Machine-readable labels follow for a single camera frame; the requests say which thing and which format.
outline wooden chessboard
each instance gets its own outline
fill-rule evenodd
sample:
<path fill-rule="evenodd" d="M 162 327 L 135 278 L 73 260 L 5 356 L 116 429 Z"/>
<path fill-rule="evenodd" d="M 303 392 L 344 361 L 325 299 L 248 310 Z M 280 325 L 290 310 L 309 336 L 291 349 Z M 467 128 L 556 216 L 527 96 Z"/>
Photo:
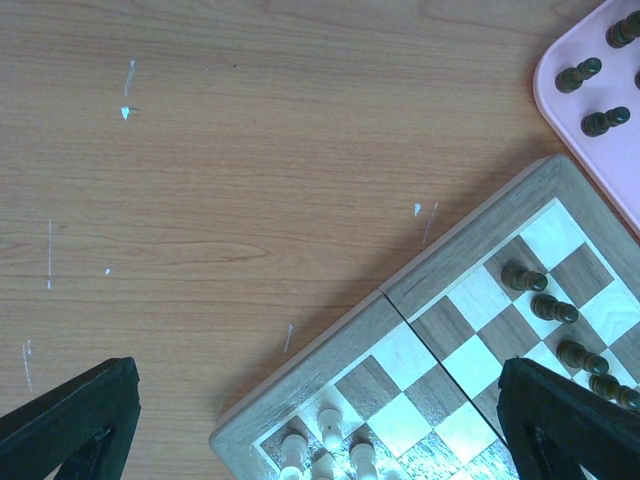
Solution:
<path fill-rule="evenodd" d="M 564 156 L 540 160 L 416 257 L 238 405 L 212 434 L 239 479 L 278 477 L 290 433 L 310 445 L 305 478 L 354 478 L 348 452 L 376 448 L 382 478 L 515 479 L 496 405 L 502 364 L 524 356 L 586 386 L 555 357 L 564 339 L 640 383 L 638 245 Z M 537 319 L 503 287 L 508 261 L 547 274 L 575 324 Z M 327 452 L 315 419 L 339 408 L 346 438 Z"/>

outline dark chess piece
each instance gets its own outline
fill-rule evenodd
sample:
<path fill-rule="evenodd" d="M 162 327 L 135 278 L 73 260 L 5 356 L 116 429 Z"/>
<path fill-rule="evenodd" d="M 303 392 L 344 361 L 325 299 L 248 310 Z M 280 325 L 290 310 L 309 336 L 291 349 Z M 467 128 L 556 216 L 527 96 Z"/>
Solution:
<path fill-rule="evenodd" d="M 622 48 L 640 37 L 640 10 L 615 23 L 607 30 L 607 43 L 613 48 Z"/>
<path fill-rule="evenodd" d="M 580 368 L 598 375 L 609 371 L 609 362 L 606 358 L 587 351 L 583 345 L 571 340 L 560 343 L 556 354 L 560 360 L 572 368 Z"/>
<path fill-rule="evenodd" d="M 563 323 L 575 323 L 579 315 L 578 309 L 573 305 L 544 293 L 533 298 L 531 310 L 543 320 L 558 320 Z"/>
<path fill-rule="evenodd" d="M 527 270 L 518 265 L 507 265 L 500 275 L 502 283 L 513 290 L 542 292 L 549 281 L 542 273 Z"/>
<path fill-rule="evenodd" d="M 556 87 L 563 93 L 571 93 L 582 86 L 585 80 L 589 80 L 602 70 L 602 62 L 599 58 L 587 58 L 577 67 L 564 69 L 556 77 Z"/>
<path fill-rule="evenodd" d="M 607 400 L 615 399 L 619 405 L 630 410 L 640 411 L 640 392 L 620 385 L 613 375 L 594 375 L 589 379 L 589 388 L 598 396 Z"/>
<path fill-rule="evenodd" d="M 582 131 L 589 137 L 604 135 L 612 127 L 627 123 L 631 112 L 627 107 L 616 107 L 605 113 L 595 112 L 582 119 Z"/>

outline wood grain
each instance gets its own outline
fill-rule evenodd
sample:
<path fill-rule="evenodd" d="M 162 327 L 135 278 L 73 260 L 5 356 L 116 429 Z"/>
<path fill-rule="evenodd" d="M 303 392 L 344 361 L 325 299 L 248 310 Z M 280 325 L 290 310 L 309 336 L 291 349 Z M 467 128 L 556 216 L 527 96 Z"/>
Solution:
<path fill-rule="evenodd" d="M 598 3 L 0 0 L 0 412 L 132 355 L 124 478 L 231 478 L 223 408 L 564 151 L 531 76 Z"/>

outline white pawn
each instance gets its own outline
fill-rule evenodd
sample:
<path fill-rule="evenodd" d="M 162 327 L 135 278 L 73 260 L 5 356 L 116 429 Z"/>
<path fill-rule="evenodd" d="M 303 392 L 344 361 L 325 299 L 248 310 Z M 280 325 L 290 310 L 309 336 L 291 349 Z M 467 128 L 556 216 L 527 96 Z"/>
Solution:
<path fill-rule="evenodd" d="M 342 445 L 342 414 L 333 408 L 327 408 L 318 415 L 318 428 L 322 433 L 322 444 L 329 451 Z"/>
<path fill-rule="evenodd" d="M 280 452 L 282 458 L 280 480 L 303 480 L 302 472 L 308 449 L 307 441 L 300 435 L 293 434 L 284 439 Z"/>
<path fill-rule="evenodd" d="M 378 480 L 376 452 L 368 443 L 359 443 L 351 449 L 351 466 L 357 480 Z"/>

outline chess pawn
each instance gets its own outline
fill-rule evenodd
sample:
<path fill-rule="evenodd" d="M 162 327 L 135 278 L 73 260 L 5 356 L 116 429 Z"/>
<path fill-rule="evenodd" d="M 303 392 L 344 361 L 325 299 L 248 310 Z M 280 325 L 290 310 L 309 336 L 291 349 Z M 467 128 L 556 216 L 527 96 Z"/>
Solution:
<path fill-rule="evenodd" d="M 573 368 L 581 368 L 590 373 L 603 375 L 609 371 L 609 362 L 606 358 L 587 351 L 579 343 L 565 340 L 558 345 L 556 354 L 564 363 Z"/>
<path fill-rule="evenodd" d="M 500 275 L 502 283 L 513 290 L 542 292 L 549 281 L 542 273 L 532 272 L 518 265 L 507 265 Z"/>
<path fill-rule="evenodd" d="M 329 451 L 340 448 L 342 435 L 342 414 L 333 408 L 327 408 L 318 415 L 318 427 L 322 433 L 322 443 Z"/>
<path fill-rule="evenodd" d="M 356 480 L 378 480 L 376 452 L 368 443 L 359 443 L 351 449 L 351 466 L 356 471 Z"/>
<path fill-rule="evenodd" d="M 582 86 L 585 80 L 589 80 L 602 70 L 602 61 L 599 58 L 587 58 L 577 67 L 564 69 L 556 77 L 556 87 L 562 93 L 571 93 Z"/>
<path fill-rule="evenodd" d="M 640 36 L 640 10 L 615 23 L 607 30 L 607 43 L 613 48 L 629 45 Z"/>
<path fill-rule="evenodd" d="M 640 393 L 620 385 L 613 375 L 594 375 L 589 379 L 589 388 L 602 398 L 615 399 L 619 405 L 640 411 Z"/>
<path fill-rule="evenodd" d="M 300 435 L 289 435 L 282 442 L 280 480 L 303 480 L 304 462 L 309 446 Z"/>
<path fill-rule="evenodd" d="M 536 295 L 531 301 L 531 310 L 543 320 L 558 320 L 563 323 L 575 323 L 578 320 L 578 309 L 568 303 L 560 302 L 551 295 Z"/>

